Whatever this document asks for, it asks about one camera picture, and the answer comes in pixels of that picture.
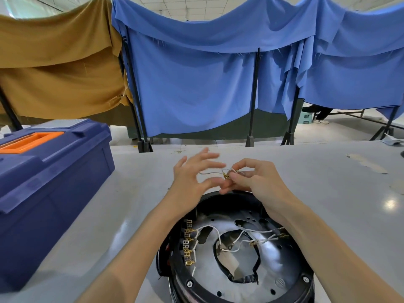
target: person's right hand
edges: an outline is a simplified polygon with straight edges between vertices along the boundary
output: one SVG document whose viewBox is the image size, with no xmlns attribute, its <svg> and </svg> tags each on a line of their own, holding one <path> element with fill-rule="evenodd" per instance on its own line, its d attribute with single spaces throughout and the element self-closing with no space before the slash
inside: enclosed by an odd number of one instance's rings
<svg viewBox="0 0 404 303">
<path fill-rule="evenodd" d="M 270 217 L 283 225 L 291 209 L 303 203 L 287 188 L 274 163 L 244 158 L 232 166 L 234 170 L 244 167 L 254 170 L 243 171 L 243 175 L 230 172 L 230 179 L 220 185 L 219 193 L 225 194 L 231 190 L 250 191 L 261 201 Z"/>
</svg>

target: black pants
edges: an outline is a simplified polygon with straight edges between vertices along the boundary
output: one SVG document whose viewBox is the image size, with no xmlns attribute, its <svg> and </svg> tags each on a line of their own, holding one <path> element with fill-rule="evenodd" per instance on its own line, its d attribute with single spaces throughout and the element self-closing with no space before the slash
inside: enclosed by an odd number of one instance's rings
<svg viewBox="0 0 404 303">
<path fill-rule="evenodd" d="M 324 120 L 332 112 L 332 108 L 313 104 L 312 106 L 309 106 L 309 107 L 303 107 L 302 112 L 317 113 L 316 119 Z"/>
</svg>

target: person's left hand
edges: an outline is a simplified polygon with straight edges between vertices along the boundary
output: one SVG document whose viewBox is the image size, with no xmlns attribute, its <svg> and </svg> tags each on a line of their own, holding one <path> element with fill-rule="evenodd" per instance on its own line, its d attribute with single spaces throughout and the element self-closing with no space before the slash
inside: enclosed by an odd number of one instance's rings
<svg viewBox="0 0 404 303">
<path fill-rule="evenodd" d="M 174 166 L 174 182 L 166 196 L 161 201 L 166 205 L 170 215 L 180 219 L 191 211 L 199 202 L 202 195 L 210 188 L 223 184 L 224 178 L 210 177 L 202 183 L 198 183 L 196 176 L 209 168 L 224 168 L 225 163 L 215 162 L 209 159 L 218 158 L 219 153 L 209 153 L 208 148 L 191 157 L 187 161 L 184 156 Z"/>
</svg>

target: ceiling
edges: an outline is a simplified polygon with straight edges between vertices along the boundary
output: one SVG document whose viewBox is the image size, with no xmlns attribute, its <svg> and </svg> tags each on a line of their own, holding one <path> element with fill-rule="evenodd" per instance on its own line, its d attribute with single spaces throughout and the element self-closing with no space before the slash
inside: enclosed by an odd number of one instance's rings
<svg viewBox="0 0 404 303">
<path fill-rule="evenodd" d="M 41 0 L 66 11 L 89 0 Z M 177 20 L 212 20 L 230 12 L 246 0 L 132 0 L 159 15 Z M 288 0 L 296 4 L 300 0 Z M 343 7 L 367 11 L 396 0 L 334 0 Z"/>
</svg>

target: hand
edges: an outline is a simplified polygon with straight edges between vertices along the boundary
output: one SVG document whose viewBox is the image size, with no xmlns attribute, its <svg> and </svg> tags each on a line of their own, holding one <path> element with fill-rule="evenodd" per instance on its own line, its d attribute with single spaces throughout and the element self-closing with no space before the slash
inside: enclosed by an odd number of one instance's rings
<svg viewBox="0 0 404 303">
<path fill-rule="evenodd" d="M 261 201 L 270 217 L 284 225 L 290 210 L 303 203 L 287 188 L 274 163 L 244 158 L 232 166 L 234 170 L 244 167 L 254 170 L 243 171 L 243 175 L 230 172 L 230 179 L 220 185 L 219 193 L 225 194 L 231 190 L 250 191 Z"/>
<path fill-rule="evenodd" d="M 187 161 L 184 156 L 174 166 L 174 182 L 171 185 L 162 204 L 167 205 L 168 215 L 178 220 L 191 211 L 200 201 L 202 195 L 210 188 L 224 183 L 222 177 L 210 177 L 202 183 L 198 183 L 196 176 L 209 168 L 224 168 L 225 163 L 214 162 L 212 158 L 218 158 L 219 153 L 209 153 L 204 148 L 200 153 Z"/>
</svg>

